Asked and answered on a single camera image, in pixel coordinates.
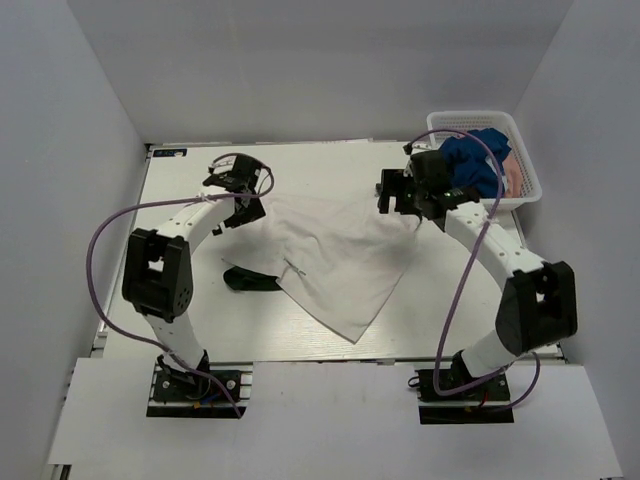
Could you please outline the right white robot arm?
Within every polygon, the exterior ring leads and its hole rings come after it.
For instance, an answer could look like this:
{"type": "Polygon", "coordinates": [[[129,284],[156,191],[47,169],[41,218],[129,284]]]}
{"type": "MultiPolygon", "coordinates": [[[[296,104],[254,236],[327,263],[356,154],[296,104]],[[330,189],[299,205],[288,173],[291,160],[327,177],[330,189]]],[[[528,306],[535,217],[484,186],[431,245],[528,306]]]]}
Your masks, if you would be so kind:
{"type": "Polygon", "coordinates": [[[526,249],[495,222],[474,187],[456,188],[437,151],[411,155],[403,169],[385,169],[378,210],[429,220],[468,249],[501,290],[494,328],[456,353],[440,393],[472,399],[488,379],[523,355],[576,334],[575,274],[526,249]]]}

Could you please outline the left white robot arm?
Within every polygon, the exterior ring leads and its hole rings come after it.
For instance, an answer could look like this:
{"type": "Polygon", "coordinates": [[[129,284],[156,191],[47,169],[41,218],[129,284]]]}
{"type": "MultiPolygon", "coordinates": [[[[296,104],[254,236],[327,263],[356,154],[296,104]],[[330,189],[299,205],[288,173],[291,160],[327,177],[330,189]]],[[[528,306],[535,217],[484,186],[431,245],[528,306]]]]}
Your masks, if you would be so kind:
{"type": "Polygon", "coordinates": [[[196,339],[188,309],[194,296],[192,255],[204,240],[263,218],[259,181],[271,170],[241,153],[224,154],[208,168],[198,194],[152,229],[129,236],[122,296],[151,326],[163,350],[158,363],[177,377],[188,398],[211,387],[209,358],[196,339]]]}

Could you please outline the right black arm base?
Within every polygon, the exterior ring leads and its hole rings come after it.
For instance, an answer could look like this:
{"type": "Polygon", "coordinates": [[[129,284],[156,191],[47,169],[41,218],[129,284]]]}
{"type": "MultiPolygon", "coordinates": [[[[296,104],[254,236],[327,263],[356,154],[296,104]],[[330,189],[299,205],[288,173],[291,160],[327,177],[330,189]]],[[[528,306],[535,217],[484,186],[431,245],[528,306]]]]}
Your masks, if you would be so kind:
{"type": "Polygon", "coordinates": [[[439,396],[432,383],[433,370],[417,370],[407,382],[417,393],[421,425],[512,424],[514,415],[505,374],[474,389],[451,396],[439,396]]]}

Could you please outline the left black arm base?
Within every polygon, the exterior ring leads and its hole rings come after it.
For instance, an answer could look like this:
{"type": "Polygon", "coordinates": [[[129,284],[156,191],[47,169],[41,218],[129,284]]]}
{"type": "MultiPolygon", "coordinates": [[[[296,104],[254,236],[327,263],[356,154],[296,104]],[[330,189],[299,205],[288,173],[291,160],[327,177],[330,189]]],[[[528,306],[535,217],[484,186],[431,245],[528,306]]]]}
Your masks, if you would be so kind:
{"type": "Polygon", "coordinates": [[[252,364],[211,364],[210,373],[227,389],[240,415],[221,388],[205,380],[189,385],[173,379],[159,365],[154,368],[147,402],[148,418],[239,419],[248,407],[253,379],[252,364]]]}

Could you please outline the pink t-shirt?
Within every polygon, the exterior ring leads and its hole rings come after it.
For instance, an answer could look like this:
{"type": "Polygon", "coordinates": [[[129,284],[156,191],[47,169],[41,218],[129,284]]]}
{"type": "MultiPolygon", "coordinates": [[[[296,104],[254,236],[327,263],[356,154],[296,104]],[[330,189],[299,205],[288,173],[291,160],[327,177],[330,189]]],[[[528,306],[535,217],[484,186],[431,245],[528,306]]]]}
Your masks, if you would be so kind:
{"type": "Polygon", "coordinates": [[[513,153],[510,153],[502,163],[504,175],[503,183],[505,186],[504,197],[519,198],[522,193],[524,177],[521,168],[513,153]]]}

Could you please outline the white green-sleeved printed t-shirt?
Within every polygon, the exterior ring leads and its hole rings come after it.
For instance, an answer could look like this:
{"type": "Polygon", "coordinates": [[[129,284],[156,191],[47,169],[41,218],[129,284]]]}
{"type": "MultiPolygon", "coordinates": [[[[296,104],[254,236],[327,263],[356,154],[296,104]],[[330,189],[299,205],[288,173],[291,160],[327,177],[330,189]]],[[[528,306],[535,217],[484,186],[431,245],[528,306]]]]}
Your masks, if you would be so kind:
{"type": "Polygon", "coordinates": [[[284,291],[315,320],[355,343],[406,272],[421,224],[382,214],[374,198],[264,201],[265,217],[236,231],[223,254],[234,291],[284,291]]]}

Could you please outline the blue t-shirt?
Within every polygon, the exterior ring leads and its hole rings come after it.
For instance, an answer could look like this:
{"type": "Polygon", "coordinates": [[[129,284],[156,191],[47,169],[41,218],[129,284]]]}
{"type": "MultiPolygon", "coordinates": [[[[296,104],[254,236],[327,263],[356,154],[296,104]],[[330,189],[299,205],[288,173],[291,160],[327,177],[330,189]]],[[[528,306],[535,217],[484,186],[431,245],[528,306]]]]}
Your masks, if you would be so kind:
{"type": "Polygon", "coordinates": [[[511,153],[509,139],[494,128],[469,130],[469,133],[481,140],[493,153],[499,165],[497,176],[495,165],[490,156],[477,142],[469,137],[449,137],[439,147],[444,156],[454,187],[475,187],[483,198],[494,198],[498,193],[498,180],[503,185],[504,170],[502,163],[511,153]]]}

